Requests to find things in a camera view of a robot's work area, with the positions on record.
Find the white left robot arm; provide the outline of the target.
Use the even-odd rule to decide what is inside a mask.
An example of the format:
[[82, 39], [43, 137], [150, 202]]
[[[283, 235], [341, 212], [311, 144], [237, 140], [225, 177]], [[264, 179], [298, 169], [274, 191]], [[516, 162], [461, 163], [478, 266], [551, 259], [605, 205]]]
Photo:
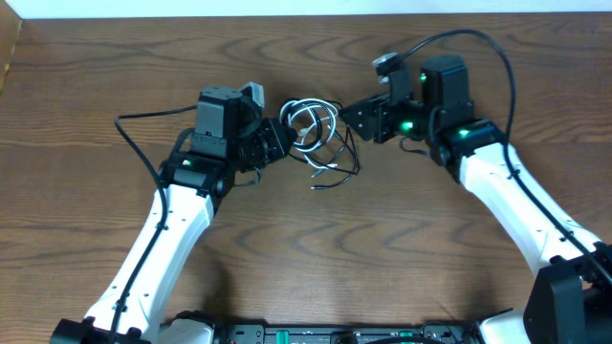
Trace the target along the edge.
[[264, 89], [208, 86], [195, 125], [159, 169], [148, 217], [118, 274], [83, 320], [61, 320], [54, 343], [215, 343], [212, 326], [189, 316], [164, 325], [166, 304], [186, 259], [209, 227], [237, 172], [260, 172], [286, 157], [294, 129], [263, 115]]

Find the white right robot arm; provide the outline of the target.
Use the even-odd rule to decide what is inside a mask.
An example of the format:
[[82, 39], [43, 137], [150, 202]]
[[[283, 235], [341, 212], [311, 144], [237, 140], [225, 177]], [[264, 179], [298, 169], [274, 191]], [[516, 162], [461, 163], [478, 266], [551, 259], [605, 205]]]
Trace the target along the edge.
[[524, 310], [476, 321], [465, 342], [610, 342], [611, 247], [552, 199], [492, 121], [475, 115], [463, 58], [427, 60], [421, 99], [398, 54], [373, 66], [388, 92], [341, 110], [341, 119], [363, 140], [424, 141], [429, 156], [502, 225], [535, 276]]

